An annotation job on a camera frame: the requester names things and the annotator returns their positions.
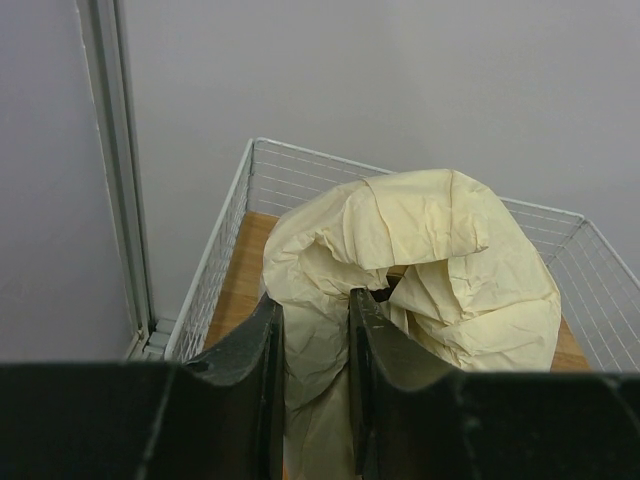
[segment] metal wire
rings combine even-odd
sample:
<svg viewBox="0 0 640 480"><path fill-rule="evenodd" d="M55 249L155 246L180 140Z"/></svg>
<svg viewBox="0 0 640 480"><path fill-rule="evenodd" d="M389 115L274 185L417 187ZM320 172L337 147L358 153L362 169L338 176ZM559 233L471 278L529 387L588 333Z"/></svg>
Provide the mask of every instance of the metal wire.
<svg viewBox="0 0 640 480"><path fill-rule="evenodd" d="M388 173L392 172L269 139L253 142L165 358L185 360L202 348L247 208L281 216L335 185ZM602 233L576 213L513 199L503 202L554 277L563 316L592 368L640 370L640 283Z"/></svg>

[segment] brown wooden surface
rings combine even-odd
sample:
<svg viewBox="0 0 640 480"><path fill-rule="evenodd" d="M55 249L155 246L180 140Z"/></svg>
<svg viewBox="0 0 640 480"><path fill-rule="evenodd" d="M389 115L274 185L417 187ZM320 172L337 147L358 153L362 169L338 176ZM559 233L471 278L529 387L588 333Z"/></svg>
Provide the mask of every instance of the brown wooden surface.
<svg viewBox="0 0 640 480"><path fill-rule="evenodd" d="M269 232L277 221L276 217L253 212L245 216L205 347L210 347L233 330L249 316L258 303L262 251ZM558 332L558 345L551 370L589 370L582 350L564 320Z"/></svg>

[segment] white wall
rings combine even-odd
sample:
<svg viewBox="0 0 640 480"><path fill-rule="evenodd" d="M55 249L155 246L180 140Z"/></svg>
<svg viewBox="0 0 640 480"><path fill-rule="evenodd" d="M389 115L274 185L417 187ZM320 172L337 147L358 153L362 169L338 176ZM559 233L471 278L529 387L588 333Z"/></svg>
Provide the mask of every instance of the white wall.
<svg viewBox="0 0 640 480"><path fill-rule="evenodd" d="M97 122L75 0L0 2L0 361L133 339Z"/></svg>
<svg viewBox="0 0 640 480"><path fill-rule="evenodd" d="M157 313L249 137L579 211L640 272L637 0L126 0Z"/></svg>

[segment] cream-colored paper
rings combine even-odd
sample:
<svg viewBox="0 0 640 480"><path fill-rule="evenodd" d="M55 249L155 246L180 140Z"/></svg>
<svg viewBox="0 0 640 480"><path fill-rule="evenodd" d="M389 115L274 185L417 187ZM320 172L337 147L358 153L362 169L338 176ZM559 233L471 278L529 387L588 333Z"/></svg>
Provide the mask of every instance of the cream-colored paper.
<svg viewBox="0 0 640 480"><path fill-rule="evenodd" d="M284 309L285 456L292 480L353 480L349 291L387 287L390 319L466 370L548 370L560 295L500 199L455 171L338 186L285 214L263 280Z"/></svg>

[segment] white wire basket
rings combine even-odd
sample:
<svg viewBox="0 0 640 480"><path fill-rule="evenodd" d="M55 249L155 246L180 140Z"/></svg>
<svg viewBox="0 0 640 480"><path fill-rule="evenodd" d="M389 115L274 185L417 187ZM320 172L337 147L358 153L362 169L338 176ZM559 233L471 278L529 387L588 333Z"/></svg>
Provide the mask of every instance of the white wire basket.
<svg viewBox="0 0 640 480"><path fill-rule="evenodd" d="M281 216L335 185L393 173L306 148L250 141L167 343L166 360L199 353L247 211ZM640 284L584 216L503 199L562 295L562 314L594 370L640 370Z"/></svg>

